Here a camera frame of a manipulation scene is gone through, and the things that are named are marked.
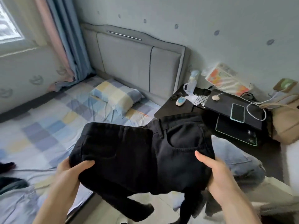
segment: plastic bottle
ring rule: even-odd
[[[186,94],[189,94],[189,95],[193,94],[194,89],[195,89],[196,84],[197,84],[198,76],[199,76],[199,71],[198,70],[193,70],[191,72],[191,75],[190,75],[190,78],[189,78],[189,82],[186,83],[183,86],[183,89],[186,92]]]

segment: device screen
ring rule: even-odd
[[[230,118],[238,122],[244,122],[244,106],[232,104]]]

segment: checkered bed sheet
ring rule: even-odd
[[[19,177],[34,185],[40,203],[45,198],[57,165],[65,159],[85,124],[105,122],[126,126],[149,123],[160,106],[144,98],[125,117],[106,102],[90,95],[104,80],[85,80],[36,109],[0,124],[0,162],[15,162],[17,168],[5,176]],[[80,186],[73,208],[91,194]]]

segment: tiled floor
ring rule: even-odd
[[[151,194],[136,194],[130,197],[140,203],[151,203],[155,211],[140,224],[168,224],[179,218],[179,213],[173,211],[172,200],[168,194],[153,196]],[[84,224],[115,224],[120,212],[111,207],[107,202],[102,201],[91,213]],[[191,218],[188,224],[215,224],[220,223],[203,218],[201,213],[196,219]]]

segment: pillow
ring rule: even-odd
[[[121,116],[140,101],[144,96],[138,91],[131,89],[114,79],[109,79],[95,87],[91,94],[107,102]]]

